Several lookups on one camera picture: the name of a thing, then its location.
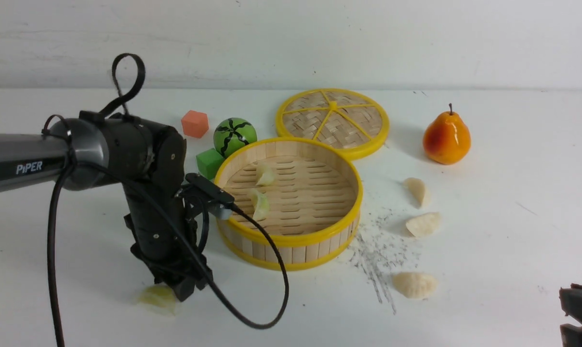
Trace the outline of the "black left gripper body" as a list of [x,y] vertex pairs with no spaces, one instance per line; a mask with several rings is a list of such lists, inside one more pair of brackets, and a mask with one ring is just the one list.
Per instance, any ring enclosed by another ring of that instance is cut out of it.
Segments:
[[151,274],[210,272],[203,255],[209,229],[207,214],[187,218],[183,199],[150,182],[123,184],[123,190],[129,207],[124,221],[135,239],[131,253]]

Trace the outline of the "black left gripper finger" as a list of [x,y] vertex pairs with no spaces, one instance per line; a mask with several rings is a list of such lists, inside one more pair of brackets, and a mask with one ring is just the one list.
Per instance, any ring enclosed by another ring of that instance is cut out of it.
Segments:
[[166,285],[173,288],[176,285],[176,275],[171,272],[153,272],[155,285]]
[[190,272],[188,274],[175,275],[173,280],[173,292],[175,297],[183,302],[194,294],[195,290],[203,290],[208,286],[208,279],[212,279],[212,273],[207,272],[206,275],[198,272]]

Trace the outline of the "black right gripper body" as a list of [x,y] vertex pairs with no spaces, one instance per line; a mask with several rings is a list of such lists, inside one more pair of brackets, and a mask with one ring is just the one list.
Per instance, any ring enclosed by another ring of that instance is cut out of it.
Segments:
[[570,288],[560,288],[560,305],[566,316],[575,319],[580,326],[562,324],[560,336],[564,347],[582,347],[582,285],[571,284]]

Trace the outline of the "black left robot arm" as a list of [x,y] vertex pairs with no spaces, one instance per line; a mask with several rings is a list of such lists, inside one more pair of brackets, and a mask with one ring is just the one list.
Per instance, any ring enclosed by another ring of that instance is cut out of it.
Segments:
[[57,202],[62,189],[121,184],[131,253],[156,284],[185,301],[212,279],[203,249],[216,190],[203,176],[185,174],[185,156],[185,139],[173,127],[83,111],[46,121],[40,134],[0,134],[0,192],[54,181]]

